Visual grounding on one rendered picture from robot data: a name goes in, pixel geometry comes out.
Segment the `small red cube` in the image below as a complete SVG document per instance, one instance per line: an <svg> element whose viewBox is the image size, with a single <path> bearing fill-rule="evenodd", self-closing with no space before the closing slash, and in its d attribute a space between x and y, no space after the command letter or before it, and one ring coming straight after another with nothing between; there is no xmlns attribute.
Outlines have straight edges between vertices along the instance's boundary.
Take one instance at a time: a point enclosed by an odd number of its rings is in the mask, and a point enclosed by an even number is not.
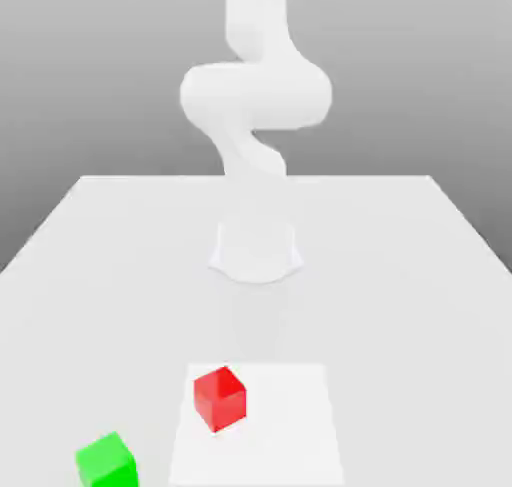
<svg viewBox="0 0 512 487"><path fill-rule="evenodd" d="M193 397L196 412L213 433L247 416L247 390L227 366L195 379Z"/></svg>

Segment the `small green cube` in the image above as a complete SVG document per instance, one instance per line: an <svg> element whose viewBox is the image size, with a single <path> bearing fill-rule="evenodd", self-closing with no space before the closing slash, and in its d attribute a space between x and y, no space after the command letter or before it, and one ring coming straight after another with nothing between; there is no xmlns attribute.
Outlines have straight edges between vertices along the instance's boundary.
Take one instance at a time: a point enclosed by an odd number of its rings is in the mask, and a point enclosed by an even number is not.
<svg viewBox="0 0 512 487"><path fill-rule="evenodd" d="M134 455L116 431L78 450L75 463L81 487L139 487Z"/></svg>

